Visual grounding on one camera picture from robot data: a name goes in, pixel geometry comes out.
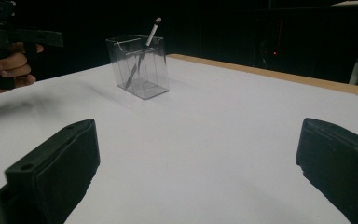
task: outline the human hand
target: human hand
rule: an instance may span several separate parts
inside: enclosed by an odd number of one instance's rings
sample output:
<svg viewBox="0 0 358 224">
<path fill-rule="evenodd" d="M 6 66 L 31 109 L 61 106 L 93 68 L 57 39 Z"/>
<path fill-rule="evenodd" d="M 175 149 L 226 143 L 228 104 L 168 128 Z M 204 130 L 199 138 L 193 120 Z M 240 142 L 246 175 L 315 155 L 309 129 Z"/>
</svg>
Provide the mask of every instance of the human hand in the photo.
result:
<svg viewBox="0 0 358 224">
<path fill-rule="evenodd" d="M 43 51 L 43 46 L 36 45 L 37 53 Z M 14 77 L 15 88 L 30 86 L 36 82 L 36 78 L 30 74 L 31 66 L 27 63 L 24 46 L 21 42 L 14 43 L 8 49 L 11 55 L 0 60 L 0 75 L 2 77 Z"/>
</svg>

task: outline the black device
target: black device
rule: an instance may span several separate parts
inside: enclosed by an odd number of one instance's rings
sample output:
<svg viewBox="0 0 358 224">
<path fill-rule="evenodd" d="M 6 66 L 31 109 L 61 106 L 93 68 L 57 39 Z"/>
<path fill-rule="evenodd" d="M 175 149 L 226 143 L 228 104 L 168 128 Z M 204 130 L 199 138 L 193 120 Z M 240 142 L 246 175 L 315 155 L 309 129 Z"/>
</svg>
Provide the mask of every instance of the black device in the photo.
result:
<svg viewBox="0 0 358 224">
<path fill-rule="evenodd" d="M 8 23 L 8 19 L 15 15 L 13 1 L 0 1 L 0 59 L 9 56 L 8 47 L 16 42 L 22 42 L 28 59 L 36 58 L 36 45 L 50 45 L 63 47 L 62 33 L 37 30 L 35 28 L 17 28 Z M 15 88 L 14 78 L 0 76 L 0 89 Z"/>
<path fill-rule="evenodd" d="M 100 165 L 93 119 L 62 128 L 5 170 L 0 224 L 62 224 Z"/>
<path fill-rule="evenodd" d="M 296 164 L 352 224 L 358 224 L 358 134 L 334 123 L 306 118 Z"/>
</svg>

